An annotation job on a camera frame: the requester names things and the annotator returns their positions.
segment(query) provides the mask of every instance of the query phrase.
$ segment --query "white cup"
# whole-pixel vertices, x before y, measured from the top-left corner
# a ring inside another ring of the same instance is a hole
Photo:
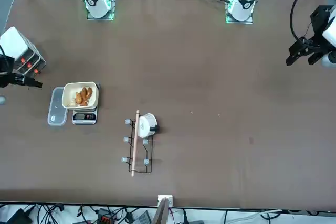
[[[154,135],[158,130],[159,126],[153,114],[147,113],[146,115],[139,117],[139,137],[146,138],[148,136]]]

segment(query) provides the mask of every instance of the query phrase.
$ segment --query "wooden dowel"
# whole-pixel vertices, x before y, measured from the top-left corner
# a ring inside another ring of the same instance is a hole
[[[134,174],[135,174],[135,160],[136,160],[136,152],[137,152],[137,149],[136,149],[136,146],[137,146],[137,143],[138,143],[138,128],[139,128],[139,115],[140,115],[140,111],[137,110],[137,117],[135,119],[135,133],[134,133],[134,147],[133,147],[133,160],[132,160],[132,177],[134,177]]]

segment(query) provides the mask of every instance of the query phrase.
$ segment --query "black handle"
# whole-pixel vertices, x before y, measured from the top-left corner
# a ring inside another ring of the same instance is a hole
[[[160,129],[160,126],[158,126],[157,124],[154,127],[149,127],[150,131],[158,131]]]

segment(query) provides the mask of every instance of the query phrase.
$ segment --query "table surface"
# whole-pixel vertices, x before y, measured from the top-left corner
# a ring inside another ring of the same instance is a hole
[[[336,72],[286,67],[293,0],[259,0],[253,25],[225,24],[213,0],[117,0],[89,22],[81,0],[15,0],[15,26],[40,50],[42,89],[1,89],[0,199],[335,210]],[[323,0],[300,0],[303,35]],[[62,127],[54,87],[101,84],[98,123]],[[124,119],[158,117],[153,172],[131,178]]]

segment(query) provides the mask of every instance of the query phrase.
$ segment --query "kitchen scale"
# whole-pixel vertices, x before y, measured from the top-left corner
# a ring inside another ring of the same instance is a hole
[[[98,105],[90,110],[74,110],[72,115],[72,123],[74,125],[93,125],[97,122]]]

